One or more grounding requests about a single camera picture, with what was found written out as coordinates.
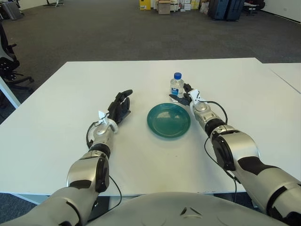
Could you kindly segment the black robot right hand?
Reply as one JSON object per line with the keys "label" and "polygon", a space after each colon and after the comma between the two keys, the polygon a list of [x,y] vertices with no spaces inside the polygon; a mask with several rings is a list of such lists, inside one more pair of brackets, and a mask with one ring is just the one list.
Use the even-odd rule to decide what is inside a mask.
{"label": "black robot right hand", "polygon": [[177,95],[173,95],[173,94],[169,94],[169,96],[182,105],[190,105],[192,99],[189,96],[189,92],[192,91],[193,88],[190,86],[190,84],[185,83],[183,89],[184,89],[183,97],[178,97]]}

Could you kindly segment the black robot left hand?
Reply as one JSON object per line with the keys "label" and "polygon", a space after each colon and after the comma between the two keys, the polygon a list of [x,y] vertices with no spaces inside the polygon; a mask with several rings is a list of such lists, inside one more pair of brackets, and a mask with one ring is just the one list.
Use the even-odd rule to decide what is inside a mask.
{"label": "black robot left hand", "polygon": [[132,89],[119,92],[115,100],[110,104],[108,111],[108,118],[113,120],[117,125],[120,124],[124,118],[131,113],[129,96],[133,93]]}

